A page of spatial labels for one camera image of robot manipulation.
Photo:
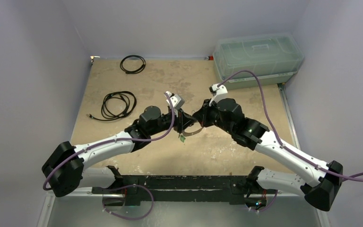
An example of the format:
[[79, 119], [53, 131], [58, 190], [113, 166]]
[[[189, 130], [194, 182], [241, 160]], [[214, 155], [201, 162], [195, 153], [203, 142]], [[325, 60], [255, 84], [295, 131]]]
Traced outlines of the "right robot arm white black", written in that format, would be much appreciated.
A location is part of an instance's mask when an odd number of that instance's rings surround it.
[[242, 108], [232, 98], [226, 98], [210, 105], [204, 100], [202, 107], [193, 114], [203, 127], [216, 126], [231, 135], [242, 147], [255, 150], [281, 163], [292, 174], [262, 169], [248, 177], [247, 188], [251, 192], [261, 189], [275, 189], [303, 196], [313, 207], [330, 211], [342, 185], [337, 174], [343, 166], [333, 160], [329, 163], [314, 158], [281, 140], [276, 133], [261, 122], [245, 117]]

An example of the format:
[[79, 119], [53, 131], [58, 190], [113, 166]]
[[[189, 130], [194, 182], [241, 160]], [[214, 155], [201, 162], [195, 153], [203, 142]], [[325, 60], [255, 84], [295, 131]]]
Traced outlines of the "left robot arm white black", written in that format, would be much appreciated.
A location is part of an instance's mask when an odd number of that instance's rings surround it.
[[149, 143], [164, 138], [171, 130], [182, 133], [196, 123], [192, 115], [182, 109], [168, 109], [161, 113], [157, 106], [149, 106], [132, 125], [118, 134], [89, 144], [60, 143], [42, 166], [45, 176], [43, 189], [63, 197], [86, 185], [86, 170], [110, 157], [132, 153]]

